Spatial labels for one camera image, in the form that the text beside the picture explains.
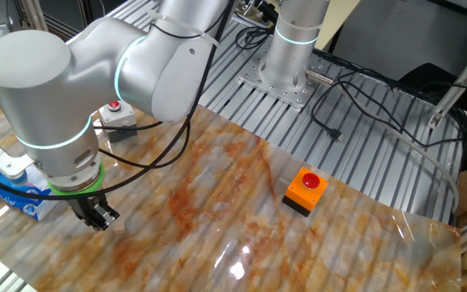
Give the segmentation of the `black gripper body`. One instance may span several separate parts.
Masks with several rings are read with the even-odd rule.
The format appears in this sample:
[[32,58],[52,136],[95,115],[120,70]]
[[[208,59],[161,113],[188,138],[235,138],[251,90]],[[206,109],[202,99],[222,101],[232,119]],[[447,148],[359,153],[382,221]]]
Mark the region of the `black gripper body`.
[[81,199],[68,200],[67,203],[70,205],[72,210],[75,212],[75,215],[82,220],[83,213],[91,213],[95,222],[97,222],[97,213],[95,206],[97,204],[104,205],[107,204],[107,199],[105,195],[96,195],[90,197],[84,197]]

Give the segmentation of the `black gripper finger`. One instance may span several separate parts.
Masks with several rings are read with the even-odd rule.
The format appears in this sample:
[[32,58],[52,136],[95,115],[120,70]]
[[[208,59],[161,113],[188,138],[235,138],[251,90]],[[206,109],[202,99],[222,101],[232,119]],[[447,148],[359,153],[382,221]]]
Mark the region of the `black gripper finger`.
[[93,215],[91,213],[83,213],[82,220],[87,226],[92,227],[94,230],[101,229],[98,223],[95,222]]
[[95,206],[97,213],[97,225],[101,230],[106,230],[113,222],[115,222],[120,214],[112,209],[109,205],[99,205]]

